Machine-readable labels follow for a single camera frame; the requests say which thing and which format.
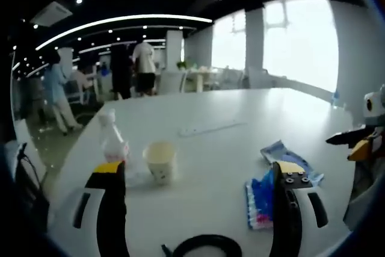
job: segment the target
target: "plastic water bottle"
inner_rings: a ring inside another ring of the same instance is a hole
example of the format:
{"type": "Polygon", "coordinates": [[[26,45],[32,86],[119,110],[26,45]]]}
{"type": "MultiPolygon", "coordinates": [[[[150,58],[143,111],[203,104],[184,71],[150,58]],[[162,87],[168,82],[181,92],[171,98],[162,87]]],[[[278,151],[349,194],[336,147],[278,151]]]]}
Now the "plastic water bottle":
{"type": "Polygon", "coordinates": [[[129,146],[128,141],[124,141],[122,135],[115,125],[115,110],[109,110],[99,114],[100,127],[100,145],[104,157],[108,163],[124,161],[129,165],[129,146]]]}
{"type": "Polygon", "coordinates": [[[336,90],[331,96],[331,105],[333,106],[333,108],[337,108],[338,100],[339,100],[339,92],[336,90]]]}

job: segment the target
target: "woman in blue shirt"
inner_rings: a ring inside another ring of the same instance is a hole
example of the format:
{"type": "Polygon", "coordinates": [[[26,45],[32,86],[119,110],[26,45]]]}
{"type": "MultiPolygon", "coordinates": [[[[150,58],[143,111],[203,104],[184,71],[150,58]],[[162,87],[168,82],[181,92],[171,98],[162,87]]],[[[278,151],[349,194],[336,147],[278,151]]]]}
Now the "woman in blue shirt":
{"type": "Polygon", "coordinates": [[[63,122],[63,117],[71,129],[81,129],[83,126],[75,120],[66,98],[63,85],[68,81],[68,79],[64,76],[62,71],[60,56],[57,51],[48,55],[46,60],[49,63],[49,66],[45,71],[43,81],[46,100],[48,105],[50,105],[54,111],[60,131],[66,135],[68,130],[63,122]]]}

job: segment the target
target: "paper cup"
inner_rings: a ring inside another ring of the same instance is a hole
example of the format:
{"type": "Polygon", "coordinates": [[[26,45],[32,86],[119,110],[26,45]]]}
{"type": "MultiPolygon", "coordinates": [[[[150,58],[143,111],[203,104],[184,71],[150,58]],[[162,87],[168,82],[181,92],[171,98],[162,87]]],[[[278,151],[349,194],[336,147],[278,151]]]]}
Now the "paper cup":
{"type": "Polygon", "coordinates": [[[143,151],[143,158],[157,184],[169,184],[174,179],[176,150],[173,144],[166,141],[152,143],[143,151]]]}

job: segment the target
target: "white pants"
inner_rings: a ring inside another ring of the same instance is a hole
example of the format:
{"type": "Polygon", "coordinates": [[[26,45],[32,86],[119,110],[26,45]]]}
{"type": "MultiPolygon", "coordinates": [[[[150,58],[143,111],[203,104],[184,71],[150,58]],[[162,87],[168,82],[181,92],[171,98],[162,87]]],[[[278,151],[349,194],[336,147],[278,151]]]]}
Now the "white pants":
{"type": "Polygon", "coordinates": [[[67,132],[67,127],[63,122],[62,116],[65,118],[66,123],[69,127],[78,128],[80,124],[75,120],[70,104],[68,103],[67,98],[59,99],[53,106],[52,109],[55,114],[56,121],[58,122],[58,127],[60,131],[67,132]]]}

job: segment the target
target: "bottle cap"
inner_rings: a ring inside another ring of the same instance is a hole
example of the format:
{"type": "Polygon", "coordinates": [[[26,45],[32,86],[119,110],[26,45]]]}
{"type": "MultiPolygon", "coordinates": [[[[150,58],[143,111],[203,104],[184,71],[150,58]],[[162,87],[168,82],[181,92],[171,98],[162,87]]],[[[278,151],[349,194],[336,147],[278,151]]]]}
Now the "bottle cap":
{"type": "Polygon", "coordinates": [[[99,114],[99,121],[102,126],[113,124],[115,122],[115,109],[110,109],[99,114]]]}

